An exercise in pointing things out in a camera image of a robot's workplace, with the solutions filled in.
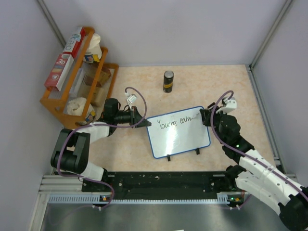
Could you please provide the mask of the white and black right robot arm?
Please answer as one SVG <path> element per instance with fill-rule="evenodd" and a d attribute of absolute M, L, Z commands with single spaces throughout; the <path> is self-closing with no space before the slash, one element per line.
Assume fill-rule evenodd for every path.
<path fill-rule="evenodd" d="M 308 229 L 308 189 L 271 165 L 244 139 L 237 119 L 227 114 L 229 106 L 212 103 L 200 109 L 203 125 L 211 127 L 225 155 L 235 161 L 225 171 L 229 190 L 244 190 L 270 207 L 291 231 Z"/>

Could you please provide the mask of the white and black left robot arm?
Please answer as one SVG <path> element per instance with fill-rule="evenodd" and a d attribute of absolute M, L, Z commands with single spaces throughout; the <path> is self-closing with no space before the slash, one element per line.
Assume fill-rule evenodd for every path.
<path fill-rule="evenodd" d="M 150 127 L 152 124 L 143 118 L 136 106 L 120 109 L 120 102 L 115 98 L 105 101 L 102 117 L 77 131 L 64 128 L 61 130 L 51 156 L 51 166 L 67 174 L 92 180 L 92 185 L 99 191 L 109 186 L 107 170 L 89 161 L 90 144 L 111 136 L 118 127 L 129 124 L 130 128 Z"/>

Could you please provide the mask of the blue framed whiteboard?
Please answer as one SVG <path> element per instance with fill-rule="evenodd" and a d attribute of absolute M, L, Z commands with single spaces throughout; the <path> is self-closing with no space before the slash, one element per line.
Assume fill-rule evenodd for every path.
<path fill-rule="evenodd" d="M 202 124 L 202 106 L 182 109 L 147 118 L 152 155 L 155 159 L 209 147 L 211 139 L 208 127 Z M 200 116 L 192 119 L 197 113 Z"/>

